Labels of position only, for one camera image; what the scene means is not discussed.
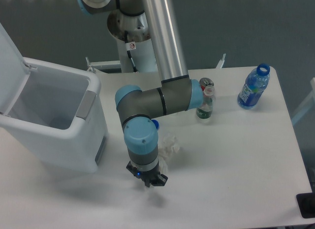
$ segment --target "black cable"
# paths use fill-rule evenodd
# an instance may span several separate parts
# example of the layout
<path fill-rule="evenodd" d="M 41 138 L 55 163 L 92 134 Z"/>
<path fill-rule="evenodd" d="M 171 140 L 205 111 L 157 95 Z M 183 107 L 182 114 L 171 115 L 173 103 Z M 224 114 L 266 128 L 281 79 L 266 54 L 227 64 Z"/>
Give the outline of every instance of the black cable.
<path fill-rule="evenodd" d="M 128 43 L 128 31 L 125 31 L 125 44 Z M 131 52 L 129 50 L 127 50 L 127 54 L 128 54 L 128 57 L 131 61 L 131 65 L 132 65 L 132 68 L 133 68 L 133 72 L 138 72 L 138 69 L 136 68 L 136 65 L 132 59 L 132 56 L 131 56 Z"/>
<path fill-rule="evenodd" d="M 308 226 L 306 226 L 306 227 L 304 227 L 303 229 L 310 229 L 312 226 L 314 226 L 315 225 L 315 223 L 313 223 L 313 224 L 309 224 Z"/>

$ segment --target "water bottle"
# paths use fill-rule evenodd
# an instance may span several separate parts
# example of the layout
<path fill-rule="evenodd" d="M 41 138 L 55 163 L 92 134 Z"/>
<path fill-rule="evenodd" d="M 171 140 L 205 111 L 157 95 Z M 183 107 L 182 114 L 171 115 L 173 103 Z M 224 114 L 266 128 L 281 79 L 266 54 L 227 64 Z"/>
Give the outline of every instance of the water bottle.
<path fill-rule="evenodd" d="M 247 76 L 245 85 L 238 95 L 238 104 L 244 109 L 255 107 L 260 96 L 267 88 L 269 82 L 270 67 L 267 64 L 260 64 Z"/>
<path fill-rule="evenodd" d="M 203 103 L 197 108 L 196 114 L 201 119 L 207 119 L 213 111 L 213 103 L 215 101 L 215 88 L 207 85 L 203 91 Z"/>

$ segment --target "black object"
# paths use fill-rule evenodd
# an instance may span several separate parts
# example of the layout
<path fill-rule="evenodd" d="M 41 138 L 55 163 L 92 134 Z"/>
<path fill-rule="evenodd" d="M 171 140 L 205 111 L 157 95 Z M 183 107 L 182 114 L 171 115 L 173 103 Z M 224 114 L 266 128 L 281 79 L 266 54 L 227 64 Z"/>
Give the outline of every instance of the black object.
<path fill-rule="evenodd" d="M 296 196 L 303 218 L 315 218 L 315 193 L 304 193 Z"/>
<path fill-rule="evenodd" d="M 153 186 L 165 186 L 168 177 L 164 174 L 161 174 L 158 170 L 158 164 L 151 169 L 150 171 L 138 171 L 138 169 L 131 165 L 129 161 L 126 168 L 138 179 L 141 179 L 144 182 L 146 187 Z"/>

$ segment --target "bottle label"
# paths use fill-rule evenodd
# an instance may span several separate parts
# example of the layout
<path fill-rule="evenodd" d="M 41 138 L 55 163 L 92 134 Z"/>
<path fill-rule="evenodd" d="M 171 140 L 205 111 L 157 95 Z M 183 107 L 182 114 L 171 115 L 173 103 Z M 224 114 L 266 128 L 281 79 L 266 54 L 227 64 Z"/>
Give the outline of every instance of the bottle label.
<path fill-rule="evenodd" d="M 254 106 L 258 102 L 263 91 L 259 92 L 256 87 L 249 87 L 247 84 L 243 86 L 241 93 L 238 95 L 238 100 L 244 106 Z"/>

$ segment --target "blue joint cap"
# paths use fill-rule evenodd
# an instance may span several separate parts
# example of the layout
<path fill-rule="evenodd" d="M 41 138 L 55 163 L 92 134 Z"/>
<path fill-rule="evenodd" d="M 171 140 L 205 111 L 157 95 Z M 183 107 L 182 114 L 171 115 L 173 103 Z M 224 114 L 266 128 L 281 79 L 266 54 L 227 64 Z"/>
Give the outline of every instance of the blue joint cap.
<path fill-rule="evenodd" d="M 270 67 L 266 63 L 262 63 L 257 67 L 257 74 L 261 76 L 266 76 L 270 73 Z"/>
<path fill-rule="evenodd" d="M 135 154 L 151 153 L 158 145 L 158 131 L 147 117 L 135 117 L 127 122 L 124 129 L 127 148 Z"/>
<path fill-rule="evenodd" d="M 199 81 L 191 80 L 191 98 L 187 110 L 198 108 L 203 103 L 203 92 L 200 87 Z"/>
<path fill-rule="evenodd" d="M 116 103 L 116 109 L 118 107 L 119 102 L 125 97 L 127 94 L 129 94 L 132 91 L 140 90 L 140 87 L 137 85 L 126 85 L 122 86 L 120 89 L 117 90 L 115 94 L 115 103 Z"/>
<path fill-rule="evenodd" d="M 84 14 L 88 15 L 88 16 L 92 16 L 92 14 L 90 14 L 90 13 L 85 9 L 85 7 L 83 6 L 82 1 L 81 1 L 81 0 L 77 0 L 77 1 L 78 1 L 78 4 L 79 4 L 79 7 L 80 7 L 81 11 L 82 11 Z"/>
<path fill-rule="evenodd" d="M 154 125 L 156 126 L 156 128 L 157 128 L 157 130 L 159 129 L 159 123 L 158 123 L 158 121 L 157 120 L 151 120 L 153 123 L 154 123 Z"/>

